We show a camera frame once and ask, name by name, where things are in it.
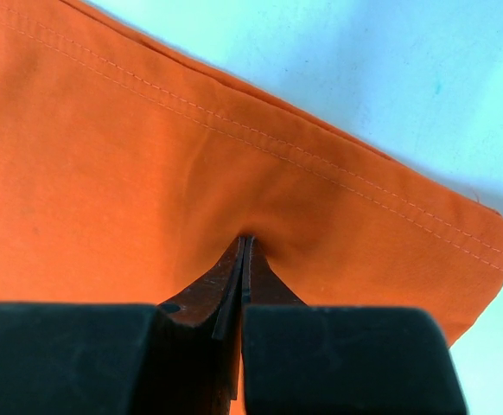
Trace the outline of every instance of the light blue surface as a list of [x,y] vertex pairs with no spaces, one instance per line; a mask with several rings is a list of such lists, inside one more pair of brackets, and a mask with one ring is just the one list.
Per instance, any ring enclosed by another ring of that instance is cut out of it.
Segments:
[[[92,0],[503,214],[503,0]],[[503,291],[452,354],[503,414]]]

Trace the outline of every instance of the folded cloth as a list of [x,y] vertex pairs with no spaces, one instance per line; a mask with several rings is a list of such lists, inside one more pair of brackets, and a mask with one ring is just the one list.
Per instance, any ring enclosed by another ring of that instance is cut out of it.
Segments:
[[78,0],[0,0],[0,300],[152,302],[254,234],[311,304],[503,285],[503,218]]

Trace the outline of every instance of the orange cloth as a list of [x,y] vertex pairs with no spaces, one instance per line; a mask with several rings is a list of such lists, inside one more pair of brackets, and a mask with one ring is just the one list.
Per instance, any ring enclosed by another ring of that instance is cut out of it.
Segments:
[[0,300],[158,303],[243,233],[305,301],[449,342],[503,285],[494,211],[77,0],[0,0]]

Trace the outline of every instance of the stitching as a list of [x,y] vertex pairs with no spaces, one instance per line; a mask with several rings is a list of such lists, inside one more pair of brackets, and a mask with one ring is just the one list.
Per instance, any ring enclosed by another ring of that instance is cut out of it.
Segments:
[[305,170],[305,171],[309,172],[310,174],[313,174],[313,175],[315,175],[315,176],[318,176],[318,177],[320,177],[321,179],[327,180],[327,181],[329,181],[329,182],[331,182],[331,183],[333,183],[333,184],[335,184],[335,185],[337,185],[337,186],[339,186],[339,187],[341,187],[341,188],[344,188],[344,189],[346,189],[346,190],[348,190],[348,191],[350,191],[350,192],[352,192],[352,193],[355,193],[355,194],[357,194],[358,196],[360,196],[360,197],[362,197],[362,198],[364,198],[364,199],[366,199],[366,200],[368,200],[368,201],[371,201],[371,202],[375,203],[376,205],[379,205],[380,207],[382,207],[382,208],[384,208],[384,209],[388,210],[389,212],[392,212],[392,213],[396,214],[397,216],[399,216],[399,217],[401,217],[401,218],[403,218],[403,219],[405,219],[405,220],[409,221],[410,223],[414,224],[415,226],[422,228],[424,231],[426,231],[426,232],[428,232],[428,233],[433,234],[433,235],[434,235],[434,236],[436,236],[438,239],[441,239],[442,241],[444,241],[444,242],[446,242],[446,243],[448,243],[448,244],[452,245],[453,247],[455,247],[455,248],[457,248],[457,249],[460,249],[461,251],[463,251],[463,252],[467,253],[468,255],[470,255],[470,256],[472,256],[472,257],[474,257],[475,259],[478,259],[481,263],[486,264],[486,265],[489,265],[489,266],[491,266],[491,267],[495,268],[496,270],[499,270],[499,271],[503,272],[503,268],[500,268],[499,266],[497,266],[497,265],[495,265],[495,264],[492,264],[492,263],[490,263],[490,262],[486,261],[485,259],[483,259],[483,258],[481,258],[480,256],[476,255],[475,253],[473,253],[473,252],[471,252],[471,251],[469,251],[469,250],[465,249],[465,248],[464,248],[464,247],[462,247],[462,246],[459,246],[459,245],[457,245],[457,244],[453,243],[451,240],[449,240],[449,239],[445,239],[444,237],[442,237],[441,235],[438,235],[437,233],[435,233],[435,232],[434,232],[434,231],[432,231],[431,229],[429,229],[429,228],[427,228],[427,227],[425,227],[425,226],[423,226],[423,225],[421,225],[421,224],[419,224],[419,223],[415,222],[413,219],[411,219],[411,218],[409,218],[409,217],[405,216],[404,214],[401,214],[400,212],[398,212],[398,211],[396,211],[396,210],[394,210],[394,209],[392,209],[392,208],[390,208],[390,207],[387,207],[387,206],[386,206],[386,205],[384,205],[383,203],[381,203],[381,202],[379,202],[379,201],[374,200],[372,197],[362,194],[362,193],[361,193],[360,191],[358,191],[358,190],[355,190],[355,189],[353,189],[353,188],[349,188],[348,186],[344,185],[343,183],[336,182],[336,181],[334,181],[334,180],[330,179],[329,177],[323,176],[323,175],[319,174],[319,173],[318,173],[318,172],[316,172],[316,171],[313,171],[313,170],[311,170],[311,169],[308,169],[307,167],[305,167],[305,166],[303,166],[303,165],[301,165],[301,164],[299,164],[299,163],[297,163],[297,162],[295,162],[295,161],[293,161],[293,160],[290,160],[290,159],[289,159],[289,158],[287,158],[287,157],[281,156],[281,155],[279,155],[279,154],[277,154],[277,153],[273,153],[273,152],[271,152],[271,151],[269,151],[269,150],[267,150],[267,149],[265,149],[265,148],[263,148],[263,147],[257,146],[256,144],[254,144],[254,143],[252,143],[252,142],[246,141],[246,140],[244,140],[243,138],[236,137],[236,136],[234,136],[233,134],[230,134],[230,133],[224,132],[224,131],[222,131],[222,130],[218,130],[218,129],[216,129],[216,128],[214,128],[214,127],[210,126],[210,125],[207,125],[207,124],[202,123],[201,121],[199,121],[199,120],[197,120],[197,119],[195,119],[195,118],[191,118],[191,117],[190,117],[190,116],[188,116],[187,114],[185,114],[185,113],[183,113],[183,112],[179,112],[179,111],[177,111],[176,109],[174,109],[174,108],[172,108],[172,107],[170,107],[170,106],[168,106],[168,105],[165,105],[164,103],[162,103],[162,102],[160,102],[160,101],[157,101],[157,100],[155,100],[155,99],[152,99],[151,97],[148,97],[148,96],[146,96],[146,95],[143,95],[143,94],[141,94],[140,92],[138,92],[137,90],[132,89],[132,88],[130,88],[129,86],[127,86],[127,85],[125,85],[125,84],[122,84],[121,82],[119,82],[119,81],[117,81],[117,80],[115,80],[115,79],[113,79],[113,78],[111,78],[111,77],[107,76],[107,75],[106,75],[106,74],[104,74],[104,73],[101,73],[101,72],[100,72],[100,71],[98,71],[97,69],[94,69],[94,68],[92,68],[92,67],[89,67],[89,66],[88,66],[85,62],[78,60],[77,58],[75,58],[75,57],[71,56],[70,54],[67,54],[66,52],[64,52],[64,51],[62,51],[62,50],[60,50],[60,49],[58,49],[58,48],[56,48],[56,47],[54,47],[54,46],[52,46],[52,45],[50,45],[50,44],[48,44],[48,43],[46,43],[46,42],[42,41],[41,39],[38,39],[38,38],[36,38],[36,37],[34,37],[34,36],[30,35],[29,33],[25,32],[25,31],[22,31],[22,30],[20,30],[20,29],[16,28],[15,26],[11,26],[11,25],[9,25],[9,24],[7,24],[7,23],[5,23],[5,22],[1,22],[1,21],[0,21],[0,25],[2,25],[2,26],[4,26],[4,27],[6,27],[6,28],[8,28],[8,29],[12,29],[12,30],[14,30],[15,32],[17,32],[17,33],[19,33],[19,34],[21,34],[21,35],[25,35],[25,36],[27,36],[29,39],[32,39],[33,41],[38,42],[38,43],[40,43],[40,44],[44,45],[44,46],[45,46],[45,47],[47,47],[47,48],[50,48],[50,49],[52,49],[52,50],[54,50],[54,51],[56,51],[56,52],[58,52],[58,53],[60,53],[60,54],[65,55],[67,58],[71,59],[72,61],[75,61],[75,62],[77,62],[78,64],[80,64],[81,66],[86,67],[86,68],[87,68],[87,69],[89,69],[90,71],[92,71],[92,72],[94,72],[94,73],[96,73],[96,74],[98,74],[98,75],[100,75],[100,76],[102,76],[102,77],[104,77],[104,78],[106,78],[106,79],[110,80],[110,81],[111,81],[111,82],[113,82],[114,84],[119,85],[119,86],[121,86],[122,88],[127,89],[127,90],[129,90],[129,91],[131,91],[131,92],[135,93],[136,95],[140,96],[141,98],[147,99],[148,101],[150,101],[150,102],[152,102],[152,103],[154,103],[154,104],[156,104],[156,105],[159,105],[159,106],[161,106],[161,107],[163,107],[163,108],[165,108],[165,109],[167,109],[167,110],[169,110],[169,111],[172,111],[172,112],[174,112],[175,114],[178,114],[178,115],[180,115],[180,116],[182,116],[182,117],[184,117],[184,118],[186,118],[186,119],[188,119],[188,120],[190,120],[190,121],[192,121],[192,122],[194,122],[194,123],[196,123],[196,124],[198,124],[198,125],[200,125],[200,126],[202,126],[202,127],[204,127],[204,128],[207,128],[207,129],[209,129],[209,130],[211,130],[211,131],[215,131],[215,132],[217,132],[217,133],[219,133],[219,134],[222,134],[222,135],[225,135],[225,136],[231,137],[231,138],[233,138],[233,139],[235,139],[235,140],[238,140],[238,141],[240,141],[240,142],[242,142],[242,143],[244,143],[244,144],[250,145],[251,147],[253,147],[253,148],[257,149],[257,150],[261,150],[261,151],[263,151],[264,153],[267,153],[267,154],[269,154],[269,155],[271,155],[271,156],[275,156],[276,158],[279,158],[279,159],[281,159],[281,160],[284,160],[285,162],[292,163],[292,164],[294,164],[295,166],[297,166],[298,168],[303,169],[303,170]]
[[269,135],[269,134],[267,134],[267,133],[265,133],[265,132],[263,132],[263,131],[257,130],[257,129],[255,129],[255,128],[252,128],[252,127],[250,127],[250,126],[248,126],[248,125],[245,125],[245,124],[241,124],[241,123],[239,123],[238,121],[234,121],[234,120],[232,120],[232,119],[222,117],[222,116],[220,116],[219,114],[217,114],[216,112],[213,112],[213,111],[211,111],[211,110],[208,110],[207,108],[204,108],[204,107],[202,107],[202,106],[200,106],[200,105],[197,105],[197,104],[195,104],[194,102],[188,101],[187,99],[184,99],[183,97],[181,97],[181,96],[179,96],[179,95],[176,95],[175,93],[172,93],[171,91],[168,91],[168,90],[166,90],[166,89],[164,89],[164,88],[162,88],[162,87],[160,87],[160,86],[158,86],[158,85],[156,85],[156,84],[154,84],[154,83],[151,83],[151,82],[149,82],[149,81],[147,81],[147,80],[145,80],[145,79],[141,78],[140,76],[136,75],[135,73],[133,73],[133,72],[131,72],[131,71],[129,71],[129,70],[127,70],[127,69],[125,69],[125,68],[123,68],[123,67],[119,66],[118,64],[116,64],[116,63],[114,63],[114,62],[111,62],[111,61],[107,60],[106,58],[104,58],[103,56],[100,56],[99,54],[96,54],[96,53],[95,53],[95,52],[93,52],[91,49],[89,49],[89,48],[87,48],[87,47],[85,47],[85,46],[83,46],[83,45],[81,45],[81,44],[77,43],[76,41],[74,41],[74,40],[72,40],[72,39],[69,39],[69,38],[65,37],[65,36],[64,36],[64,35],[62,35],[61,33],[56,32],[55,30],[53,30],[53,29],[51,29],[51,28],[49,28],[49,27],[47,27],[47,26],[43,25],[42,23],[37,22],[36,20],[33,20],[33,19],[32,19],[32,18],[30,18],[29,16],[26,16],[26,15],[24,15],[24,14],[22,14],[22,13],[20,13],[20,12],[16,11],[16,10],[10,9],[9,7],[7,7],[7,6],[3,5],[3,4],[0,4],[0,8],[2,8],[2,9],[4,9],[4,10],[6,10],[6,11],[8,11],[9,13],[12,13],[12,14],[14,14],[14,15],[16,15],[16,16],[21,17],[23,20],[26,20],[26,21],[28,21],[28,22],[35,23],[38,27],[40,27],[40,28],[42,28],[42,29],[45,29],[46,31],[48,31],[48,32],[50,32],[50,33],[52,33],[52,34],[54,34],[54,35],[58,36],[59,38],[63,39],[63,40],[64,40],[64,41],[66,41],[66,42],[69,42],[69,43],[73,44],[73,45],[74,45],[74,46],[76,46],[77,48],[81,48],[82,50],[84,50],[85,52],[87,52],[88,54],[90,54],[91,56],[94,56],[95,58],[99,59],[100,61],[103,61],[103,62],[104,62],[104,63],[106,63],[107,65],[111,65],[112,67],[115,67],[117,70],[119,70],[119,71],[121,71],[121,72],[123,72],[123,73],[128,74],[129,76],[131,76],[132,78],[134,78],[134,79],[138,80],[139,82],[144,83],[146,86],[149,86],[149,87],[151,87],[151,88],[153,88],[153,89],[156,89],[157,91],[159,91],[159,92],[161,92],[161,93],[167,93],[167,94],[168,94],[168,95],[170,95],[171,97],[176,98],[176,99],[180,100],[181,102],[183,102],[183,103],[185,103],[185,104],[187,104],[187,105],[191,105],[191,106],[193,106],[194,108],[196,108],[196,109],[198,109],[198,110],[200,110],[200,111],[203,111],[203,112],[205,112],[205,113],[207,113],[207,114],[209,114],[209,115],[212,115],[212,116],[214,116],[214,117],[216,117],[216,118],[218,118],[218,119],[221,119],[221,120],[223,120],[223,121],[226,121],[226,122],[229,122],[229,123],[231,123],[231,124],[237,125],[238,127],[244,128],[244,129],[246,129],[246,130],[248,130],[248,131],[255,132],[255,133],[257,133],[257,134],[259,134],[259,135],[261,135],[261,136],[267,137],[267,138],[269,138],[269,139],[271,139],[271,140],[274,140],[274,141],[276,141],[276,142],[278,142],[278,143],[280,143],[280,144],[283,144],[283,145],[289,146],[290,148],[293,148],[293,149],[295,149],[295,150],[297,150],[297,151],[300,151],[300,152],[302,152],[303,154],[305,154],[305,155],[307,155],[307,156],[310,156],[310,157],[313,157],[313,158],[315,158],[315,159],[319,160],[320,162],[322,162],[322,163],[326,164],[327,166],[329,166],[329,167],[331,167],[331,168],[333,168],[333,169],[338,169],[339,171],[341,171],[341,172],[343,172],[343,173],[346,173],[346,174],[348,174],[348,175],[351,175],[351,176],[353,176],[353,177],[356,177],[357,179],[359,179],[359,180],[361,180],[361,181],[363,181],[363,182],[367,183],[368,185],[373,186],[373,187],[374,187],[374,188],[376,188],[377,190],[380,190],[380,191],[382,191],[382,192],[384,192],[384,193],[386,193],[386,194],[388,194],[388,195],[391,195],[391,196],[393,196],[393,197],[398,198],[398,199],[399,199],[400,201],[402,201],[403,203],[406,203],[407,205],[409,205],[409,206],[411,206],[411,207],[414,207],[415,209],[417,209],[418,211],[420,211],[422,214],[426,214],[426,215],[427,215],[427,216],[429,216],[430,218],[432,218],[432,219],[434,219],[434,220],[437,220],[438,222],[442,223],[442,224],[443,224],[443,225],[445,225],[446,227],[450,227],[450,228],[451,228],[451,229],[453,229],[454,231],[457,231],[457,232],[459,232],[459,233],[461,233],[461,234],[463,234],[463,235],[465,235],[465,236],[467,236],[467,237],[469,237],[469,238],[471,238],[471,239],[475,240],[476,242],[480,243],[481,245],[485,246],[486,248],[489,248],[489,249],[491,249],[492,251],[495,251],[495,252],[498,252],[498,253],[500,253],[500,254],[503,254],[503,251],[501,251],[500,249],[497,249],[497,248],[495,248],[495,247],[493,247],[493,246],[490,246],[489,244],[487,244],[487,243],[486,243],[486,242],[484,242],[483,240],[481,240],[481,239],[479,239],[479,238],[475,237],[473,234],[468,233],[468,232],[465,232],[465,231],[463,231],[462,229],[460,229],[460,228],[458,228],[458,227],[453,226],[451,223],[447,222],[446,220],[444,220],[444,219],[442,219],[442,218],[440,218],[440,217],[438,217],[438,216],[436,216],[436,215],[434,215],[434,214],[432,214],[432,213],[430,213],[430,212],[426,211],[426,210],[425,210],[425,209],[423,209],[422,207],[419,207],[419,206],[418,206],[418,205],[416,205],[415,203],[412,203],[411,201],[406,200],[406,199],[405,199],[405,198],[403,198],[402,196],[397,195],[397,194],[395,194],[395,193],[393,193],[393,192],[391,192],[391,191],[389,191],[389,190],[387,190],[387,189],[385,189],[385,188],[382,188],[382,187],[380,187],[379,185],[377,185],[377,184],[376,184],[376,183],[374,183],[374,182],[370,182],[370,181],[369,181],[369,180],[367,180],[365,177],[359,176],[358,174],[356,174],[356,173],[354,173],[354,172],[352,172],[352,171],[349,171],[349,170],[347,170],[347,169],[344,169],[344,168],[342,168],[341,166],[338,166],[337,164],[331,163],[329,160],[326,160],[325,158],[322,158],[322,157],[320,157],[320,156],[317,156],[316,154],[312,154],[312,153],[310,153],[310,152],[306,151],[305,149],[303,149],[303,148],[301,148],[301,147],[299,147],[299,146],[297,146],[297,145],[295,145],[295,144],[289,143],[289,142],[284,141],[284,140],[282,140],[282,139],[280,139],[280,138],[273,137],[273,136],[271,136],[271,135]]

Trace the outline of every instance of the orange fabric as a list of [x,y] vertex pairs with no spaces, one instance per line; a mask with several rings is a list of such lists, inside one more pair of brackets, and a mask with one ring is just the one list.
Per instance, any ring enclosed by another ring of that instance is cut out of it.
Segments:
[[158,303],[244,233],[305,301],[449,342],[503,285],[494,211],[77,0],[0,0],[0,300]]

